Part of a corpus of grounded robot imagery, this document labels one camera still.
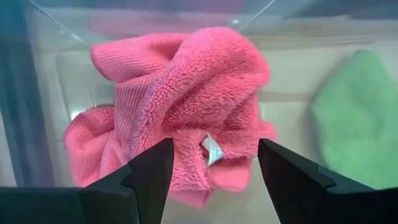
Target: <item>towel fold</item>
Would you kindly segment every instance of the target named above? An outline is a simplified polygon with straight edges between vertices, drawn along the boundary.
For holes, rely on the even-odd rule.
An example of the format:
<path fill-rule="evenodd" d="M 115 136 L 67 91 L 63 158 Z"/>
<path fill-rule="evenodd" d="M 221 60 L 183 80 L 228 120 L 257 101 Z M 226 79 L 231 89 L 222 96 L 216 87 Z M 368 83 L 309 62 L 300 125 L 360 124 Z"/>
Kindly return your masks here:
<path fill-rule="evenodd" d="M 173 138 L 169 197 L 201 208 L 214 189 L 245 190 L 259 139 L 275 139 L 274 128 L 259 120 L 257 91 L 268 82 L 268 67 L 250 41 L 207 28 L 99 44 L 91 58 L 116 82 L 116 100 L 79 114 L 65 131 L 77 186 Z M 207 133 L 223 151 L 209 167 L 201 145 Z"/>

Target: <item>pink towel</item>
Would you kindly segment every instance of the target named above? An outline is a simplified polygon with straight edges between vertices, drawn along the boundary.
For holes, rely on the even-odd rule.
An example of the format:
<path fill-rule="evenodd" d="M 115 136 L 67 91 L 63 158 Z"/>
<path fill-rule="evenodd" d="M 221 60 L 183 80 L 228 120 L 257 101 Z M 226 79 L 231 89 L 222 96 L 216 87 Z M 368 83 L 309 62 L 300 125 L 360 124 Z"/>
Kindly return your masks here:
<path fill-rule="evenodd" d="M 259 120 L 257 91 L 269 71 L 250 41 L 228 28 L 207 28 L 99 44 L 91 58 L 116 82 L 116 100 L 79 114 L 65 131 L 77 186 L 173 138 L 169 197 L 201 208 L 214 189 L 245 190 L 259 139 L 275 137 Z M 209 167 L 201 146 L 207 133 L 224 153 Z"/>

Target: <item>green cloth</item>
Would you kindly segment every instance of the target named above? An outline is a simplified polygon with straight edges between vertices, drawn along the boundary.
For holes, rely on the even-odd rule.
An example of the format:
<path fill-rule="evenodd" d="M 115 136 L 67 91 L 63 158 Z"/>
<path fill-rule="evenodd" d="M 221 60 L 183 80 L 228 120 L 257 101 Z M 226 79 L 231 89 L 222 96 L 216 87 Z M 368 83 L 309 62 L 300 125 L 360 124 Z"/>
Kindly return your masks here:
<path fill-rule="evenodd" d="M 330 169 L 375 189 L 398 186 L 398 97 L 374 52 L 346 59 L 311 110 Z"/>

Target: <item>transparent plastic bin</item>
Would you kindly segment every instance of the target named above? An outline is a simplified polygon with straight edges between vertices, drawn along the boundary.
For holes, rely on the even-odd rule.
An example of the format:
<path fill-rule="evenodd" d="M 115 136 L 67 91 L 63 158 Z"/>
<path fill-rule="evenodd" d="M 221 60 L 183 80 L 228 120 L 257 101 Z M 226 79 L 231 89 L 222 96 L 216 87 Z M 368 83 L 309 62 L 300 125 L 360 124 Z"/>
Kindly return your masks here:
<path fill-rule="evenodd" d="M 7 49 L 2 51 L 6 68 L 12 65 L 12 74 L 20 75 L 9 77 L 6 69 L 0 74 L 1 185 L 74 186 L 63 132 L 82 111 L 114 103 L 113 83 L 90 59 L 90 46 L 96 43 L 208 26 L 240 30 L 271 68 L 271 82 L 260 92 L 261 118 L 276 127 L 279 144 L 319 164 L 325 163 L 308 107 L 333 68 L 358 49 L 373 49 L 398 81 L 398 3 L 393 1 L 6 2 L 21 21 L 0 13 L 9 23 L 0 26 L 5 37 L 0 44 Z M 7 48 L 11 45 L 25 49 L 13 53 L 16 48 Z M 25 69 L 16 70 L 21 62 Z M 245 193 L 217 191 L 203 210 L 168 200 L 162 223 L 226 222 L 279 222 L 257 160 Z"/>

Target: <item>white tag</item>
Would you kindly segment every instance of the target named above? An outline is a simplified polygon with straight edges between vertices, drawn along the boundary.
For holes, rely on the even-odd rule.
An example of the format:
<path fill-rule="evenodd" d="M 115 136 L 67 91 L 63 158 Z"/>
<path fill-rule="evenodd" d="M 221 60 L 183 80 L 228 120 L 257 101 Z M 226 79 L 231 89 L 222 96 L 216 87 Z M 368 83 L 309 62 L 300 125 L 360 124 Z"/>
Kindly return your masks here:
<path fill-rule="evenodd" d="M 219 161 L 223 157 L 223 151 L 216 141 L 207 134 L 207 138 L 203 140 L 201 145 L 209 151 L 209 160 L 207 161 L 207 166 L 211 166 L 215 162 Z"/>

